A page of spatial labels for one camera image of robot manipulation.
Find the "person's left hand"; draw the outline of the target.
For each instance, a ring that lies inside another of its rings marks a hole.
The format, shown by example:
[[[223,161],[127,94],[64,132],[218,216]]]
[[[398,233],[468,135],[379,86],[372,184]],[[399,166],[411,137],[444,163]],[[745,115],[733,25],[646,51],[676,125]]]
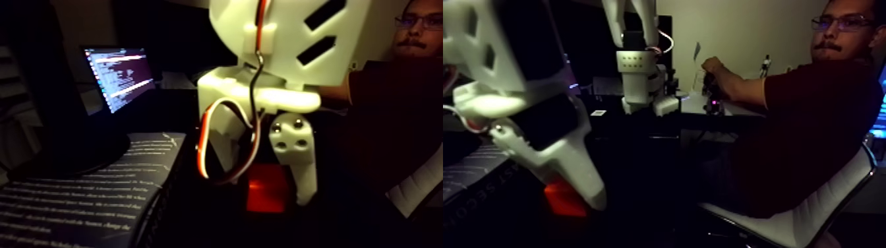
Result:
[[[709,57],[701,63],[701,68],[705,71],[704,82],[706,84],[714,84],[719,79],[719,75],[726,70],[722,61],[718,57]]]

